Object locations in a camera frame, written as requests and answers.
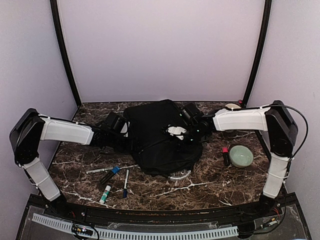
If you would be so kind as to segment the black marker pink cap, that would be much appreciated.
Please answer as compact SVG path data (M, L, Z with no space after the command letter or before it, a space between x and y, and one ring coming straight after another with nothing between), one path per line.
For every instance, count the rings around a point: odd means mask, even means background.
M223 162L225 166L229 166L231 164L229 150L227 147L222 148L222 156L223 156Z

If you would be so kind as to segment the black student backpack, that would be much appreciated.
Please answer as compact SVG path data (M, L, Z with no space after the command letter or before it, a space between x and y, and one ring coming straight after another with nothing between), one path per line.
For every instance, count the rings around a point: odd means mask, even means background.
M187 129L180 108L172 100L128 107L123 116L129 121L131 155L148 175L167 177L182 170L191 171L203 154L202 143L186 143L166 131L171 126Z

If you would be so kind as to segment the white pen blue cap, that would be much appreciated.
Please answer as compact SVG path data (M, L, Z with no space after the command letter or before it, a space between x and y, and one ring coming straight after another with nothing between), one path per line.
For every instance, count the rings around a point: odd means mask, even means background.
M129 180L129 174L130 174L130 170L127 169L126 170L126 175L125 175L125 180L124 180L124 186L123 186L123 198L125 199L128 195L128 190L127 190L127 186L128 186L128 180Z

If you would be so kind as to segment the white green glue stick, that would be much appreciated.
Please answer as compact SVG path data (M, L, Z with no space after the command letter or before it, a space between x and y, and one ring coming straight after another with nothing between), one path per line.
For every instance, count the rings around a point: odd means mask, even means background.
M103 192L100 200L99 200L99 203L100 203L100 204L104 204L104 203L106 202L106 199L107 199L107 197L108 197L108 195L109 195L109 193L110 193L110 190L111 190L111 186L110 186L110 185L107 185L107 186L105 187L105 189L104 189L104 192Z

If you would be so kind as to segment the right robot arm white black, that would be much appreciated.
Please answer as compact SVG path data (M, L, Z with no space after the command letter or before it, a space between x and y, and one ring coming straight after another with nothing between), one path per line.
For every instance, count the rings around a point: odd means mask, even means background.
M189 141L198 141L213 132L229 130L254 130L268 133L271 162L262 201L255 205L255 213L266 217L275 208L275 199L288 172L289 160L298 135L298 126L281 101L270 105L249 108L224 107L205 114L195 104L187 104L180 116L189 126L184 133Z

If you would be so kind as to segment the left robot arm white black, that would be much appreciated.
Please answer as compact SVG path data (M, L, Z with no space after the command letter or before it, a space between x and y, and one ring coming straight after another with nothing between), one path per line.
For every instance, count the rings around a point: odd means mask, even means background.
M60 218L71 213L66 198L42 161L42 147L74 143L97 148L109 147L119 152L135 149L135 140L129 136L130 122L121 115L110 112L96 125L50 117L29 108L9 134L14 162L22 168L31 183L38 188L51 210Z

